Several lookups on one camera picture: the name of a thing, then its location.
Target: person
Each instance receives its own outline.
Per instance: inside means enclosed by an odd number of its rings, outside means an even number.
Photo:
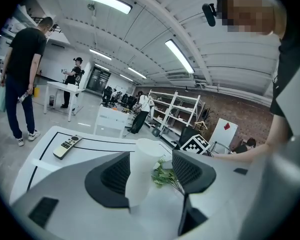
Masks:
[[[81,72],[81,64],[82,64],[82,58],[78,57],[76,59],[74,59],[75,61],[75,66],[74,68],[71,70],[71,72],[67,72],[67,71],[63,71],[64,74],[68,75],[68,77],[66,78],[64,84],[72,84],[75,85],[76,84],[76,77],[80,74]],[[69,106],[69,100],[70,100],[70,92],[68,91],[64,91],[63,92],[63,98],[64,98],[64,104],[61,105],[62,109],[67,109]]]
[[[270,112],[273,120],[264,144],[240,154],[215,157],[232,161],[251,162],[261,154],[272,154],[292,137],[285,114],[277,97],[300,67],[300,31],[298,31],[284,6],[275,0],[217,0],[217,18],[232,31],[252,32],[280,38],[277,72],[273,76],[273,99]]]
[[[257,145],[257,142],[254,138],[249,138],[246,142],[246,144],[242,144],[238,147],[236,147],[234,150],[232,150],[233,154],[240,154],[243,152],[246,152],[248,150],[254,149]]]
[[[3,62],[1,86],[5,86],[5,107],[8,122],[18,145],[24,145],[22,131],[17,120],[17,102],[25,93],[29,95],[22,102],[28,130],[28,140],[33,141],[40,136],[35,129],[35,119],[31,94],[41,57],[44,54],[47,39],[45,34],[53,26],[50,17],[42,19],[37,27],[25,28],[13,38]]]
[[[134,108],[134,110],[141,109],[141,111],[133,120],[131,128],[128,129],[128,132],[132,134],[137,134],[140,131],[141,127],[144,125],[148,113],[150,112],[149,97],[144,95],[142,90],[138,92],[137,96],[138,105]]]

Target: ceiling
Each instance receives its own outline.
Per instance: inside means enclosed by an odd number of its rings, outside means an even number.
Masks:
[[[94,61],[140,85],[172,86],[167,74],[186,73],[165,45],[173,39],[195,70],[193,82],[272,96],[280,44],[275,35],[227,32],[218,21],[210,27],[202,5],[216,0],[122,1],[132,6],[129,14],[89,0],[38,0],[47,15],[56,16],[72,46],[112,57],[96,55]]]

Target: hand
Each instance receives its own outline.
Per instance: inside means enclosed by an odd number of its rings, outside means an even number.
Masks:
[[[6,76],[2,75],[0,80],[0,86],[5,87],[6,85]]]
[[[26,90],[27,93],[31,95],[33,90],[34,90],[33,84],[32,84],[32,83],[29,83],[29,85],[28,85],[28,90]]]

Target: white sneaker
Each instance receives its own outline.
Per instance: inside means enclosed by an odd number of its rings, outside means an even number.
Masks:
[[[36,138],[38,138],[40,136],[40,131],[34,130],[34,133],[30,133],[28,132],[28,140],[29,141],[34,141]]]
[[[25,144],[23,138],[17,138],[16,140],[18,141],[19,147],[22,147]]]

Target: brick wall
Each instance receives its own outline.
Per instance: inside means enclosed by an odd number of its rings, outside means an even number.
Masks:
[[[230,144],[231,148],[236,147],[242,139],[247,140],[252,137],[256,140],[257,145],[263,144],[267,139],[273,115],[266,106],[230,95],[199,90],[185,92],[183,90],[176,90],[173,88],[137,87],[135,88],[134,94],[137,94],[140,90],[144,93],[148,93],[151,89],[155,92],[169,94],[174,94],[175,91],[177,91],[179,95],[188,97],[198,97],[198,95],[201,95],[200,99],[205,102],[204,108],[211,108],[211,110],[214,111],[214,113],[211,113],[210,117],[206,121],[208,130],[204,131],[202,134],[206,140],[210,139],[219,118],[238,125],[235,136]],[[154,116],[156,117],[157,115],[160,115],[160,113],[155,112]],[[189,119],[189,114],[187,113],[180,112],[179,115],[183,119]],[[175,121],[173,126],[175,128],[182,129],[185,125],[181,122]]]

